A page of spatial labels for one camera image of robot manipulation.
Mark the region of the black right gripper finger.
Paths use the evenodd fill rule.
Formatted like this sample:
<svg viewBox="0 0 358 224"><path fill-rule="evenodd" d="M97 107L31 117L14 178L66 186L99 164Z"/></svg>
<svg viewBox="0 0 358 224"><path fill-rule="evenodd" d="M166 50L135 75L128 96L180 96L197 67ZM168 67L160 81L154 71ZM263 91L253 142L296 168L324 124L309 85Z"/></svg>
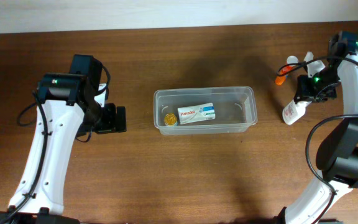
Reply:
<svg viewBox="0 0 358 224"><path fill-rule="evenodd" d="M297 88L293 98L295 103L310 100L310 91L308 88L308 84L309 84L308 75L300 75L297 78Z"/></svg>
<svg viewBox="0 0 358 224"><path fill-rule="evenodd" d="M328 100L334 100L337 98L336 87L327 86L319 91L315 97L317 102L325 102Z"/></svg>

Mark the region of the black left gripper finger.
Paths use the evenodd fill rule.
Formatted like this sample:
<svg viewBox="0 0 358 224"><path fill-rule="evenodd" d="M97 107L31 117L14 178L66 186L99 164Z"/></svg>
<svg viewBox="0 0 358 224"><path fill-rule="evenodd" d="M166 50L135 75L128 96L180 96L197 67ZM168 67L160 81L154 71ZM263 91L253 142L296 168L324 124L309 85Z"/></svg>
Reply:
<svg viewBox="0 0 358 224"><path fill-rule="evenodd" d="M100 134L115 133L116 127L116 105L114 103L105 104L102 108L101 124L99 126Z"/></svg>
<svg viewBox="0 0 358 224"><path fill-rule="evenodd" d="M124 106L118 106L116 108L116 132L126 132L126 108Z"/></svg>

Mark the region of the white spray bottle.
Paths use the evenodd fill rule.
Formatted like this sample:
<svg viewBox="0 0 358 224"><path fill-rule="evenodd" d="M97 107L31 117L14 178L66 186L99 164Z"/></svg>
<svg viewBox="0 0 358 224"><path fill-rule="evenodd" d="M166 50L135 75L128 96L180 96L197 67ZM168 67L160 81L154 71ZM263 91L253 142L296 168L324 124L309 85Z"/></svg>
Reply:
<svg viewBox="0 0 358 224"><path fill-rule="evenodd" d="M282 117L287 125L292 125L298 121L305 113L306 108L311 104L310 101L295 102L292 100L282 111Z"/></svg>

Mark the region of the small jar gold lid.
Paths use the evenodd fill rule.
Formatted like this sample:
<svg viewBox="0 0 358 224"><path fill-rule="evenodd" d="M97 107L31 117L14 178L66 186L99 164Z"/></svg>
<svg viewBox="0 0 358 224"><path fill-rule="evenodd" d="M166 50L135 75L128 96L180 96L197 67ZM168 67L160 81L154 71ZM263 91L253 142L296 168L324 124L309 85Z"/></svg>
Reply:
<svg viewBox="0 0 358 224"><path fill-rule="evenodd" d="M177 117L173 113L167 113L164 117L164 123L166 126L176 126L177 122Z"/></svg>

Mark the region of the white blue Panadol box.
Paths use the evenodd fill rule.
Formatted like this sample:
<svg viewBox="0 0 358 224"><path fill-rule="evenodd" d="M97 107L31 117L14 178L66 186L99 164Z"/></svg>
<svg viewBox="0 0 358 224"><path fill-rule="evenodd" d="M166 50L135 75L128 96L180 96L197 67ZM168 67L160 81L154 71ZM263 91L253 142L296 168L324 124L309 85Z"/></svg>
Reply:
<svg viewBox="0 0 358 224"><path fill-rule="evenodd" d="M199 121L215 119L216 113L213 103L187 106L178 109L180 124L189 124Z"/></svg>

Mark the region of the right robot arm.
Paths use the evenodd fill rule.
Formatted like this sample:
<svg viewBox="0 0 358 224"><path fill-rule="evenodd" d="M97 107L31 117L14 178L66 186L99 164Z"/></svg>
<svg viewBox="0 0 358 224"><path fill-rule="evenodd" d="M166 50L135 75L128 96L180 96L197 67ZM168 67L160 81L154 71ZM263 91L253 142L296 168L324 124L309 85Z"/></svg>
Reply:
<svg viewBox="0 0 358 224"><path fill-rule="evenodd" d="M298 121L312 103L337 97L342 87L342 115L328 117L310 131L305 158L313 180L298 199L283 207L273 223L318 223L345 194L358 188L358 37L340 31L329 41L328 54L314 58L308 52L302 62L288 62L297 78L292 101L283 109L286 124Z"/></svg>

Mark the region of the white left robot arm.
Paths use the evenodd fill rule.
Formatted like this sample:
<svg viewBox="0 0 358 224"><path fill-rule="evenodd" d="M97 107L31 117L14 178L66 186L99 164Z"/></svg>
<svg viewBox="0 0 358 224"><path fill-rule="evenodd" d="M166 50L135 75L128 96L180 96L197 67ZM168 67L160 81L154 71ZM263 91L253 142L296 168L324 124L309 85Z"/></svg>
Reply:
<svg viewBox="0 0 358 224"><path fill-rule="evenodd" d="M63 216L63 191L73 143L80 136L123 133L126 109L107 103L107 68L76 54L67 73L46 73L33 93L35 133L24 173L0 223L78 223Z"/></svg>

